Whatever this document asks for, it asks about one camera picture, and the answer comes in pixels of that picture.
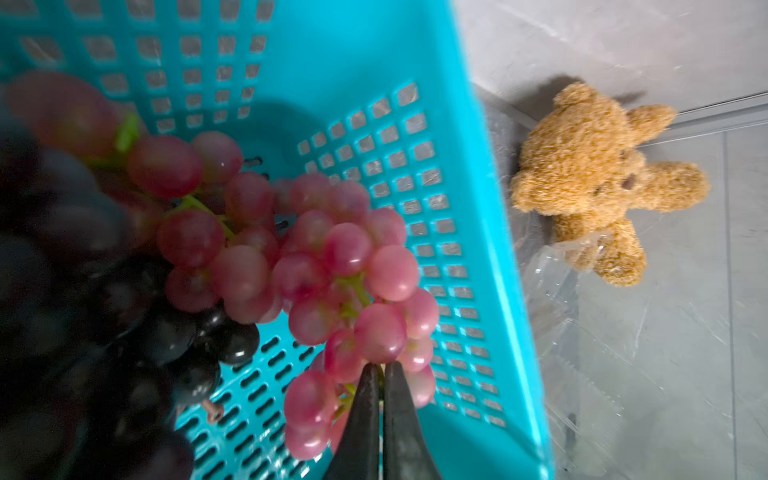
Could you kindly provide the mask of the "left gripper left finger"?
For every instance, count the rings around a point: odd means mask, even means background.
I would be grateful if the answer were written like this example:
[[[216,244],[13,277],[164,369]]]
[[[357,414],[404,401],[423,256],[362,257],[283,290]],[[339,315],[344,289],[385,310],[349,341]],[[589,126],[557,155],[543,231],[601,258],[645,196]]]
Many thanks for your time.
[[[344,433],[324,480],[376,480],[379,469],[379,367],[364,367]]]

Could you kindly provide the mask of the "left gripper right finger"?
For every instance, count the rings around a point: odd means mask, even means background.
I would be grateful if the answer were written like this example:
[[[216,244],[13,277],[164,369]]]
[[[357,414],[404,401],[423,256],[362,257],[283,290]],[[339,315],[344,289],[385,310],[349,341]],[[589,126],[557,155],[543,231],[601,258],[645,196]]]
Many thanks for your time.
[[[442,478],[424,440],[399,362],[388,364],[384,371],[382,454],[385,480]]]

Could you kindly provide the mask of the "red grape bunch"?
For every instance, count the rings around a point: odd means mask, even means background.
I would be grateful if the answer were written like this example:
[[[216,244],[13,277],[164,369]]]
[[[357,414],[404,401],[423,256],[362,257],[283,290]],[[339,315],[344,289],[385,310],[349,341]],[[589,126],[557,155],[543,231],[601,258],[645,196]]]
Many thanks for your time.
[[[365,189],[305,174],[283,184],[247,171],[234,139],[149,133],[129,108],[87,82],[28,72],[1,92],[1,121],[88,170],[127,219],[126,257],[167,267],[161,297],[195,314],[220,306],[260,327],[280,314],[294,341],[319,347],[287,384],[287,450],[336,449],[364,367],[399,362],[416,409],[435,395],[434,297],[419,287],[404,220],[372,209]]]

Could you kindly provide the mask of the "clear clamshell container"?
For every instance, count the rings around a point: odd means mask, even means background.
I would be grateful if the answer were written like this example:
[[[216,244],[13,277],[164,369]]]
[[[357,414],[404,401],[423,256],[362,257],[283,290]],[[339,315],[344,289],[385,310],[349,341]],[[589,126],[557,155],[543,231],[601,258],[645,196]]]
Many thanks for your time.
[[[566,261],[578,243],[516,241],[559,479],[649,479],[661,391],[598,335],[603,311]]]

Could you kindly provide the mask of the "teal plastic basket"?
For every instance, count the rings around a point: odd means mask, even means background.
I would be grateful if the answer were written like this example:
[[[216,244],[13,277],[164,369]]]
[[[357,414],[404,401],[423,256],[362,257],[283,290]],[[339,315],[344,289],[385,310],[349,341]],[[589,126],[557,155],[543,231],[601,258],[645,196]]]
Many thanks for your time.
[[[437,299],[419,411],[446,479],[551,479],[505,202],[447,1],[5,1],[1,78],[59,70],[152,133],[218,129],[271,180],[320,171],[397,210]]]

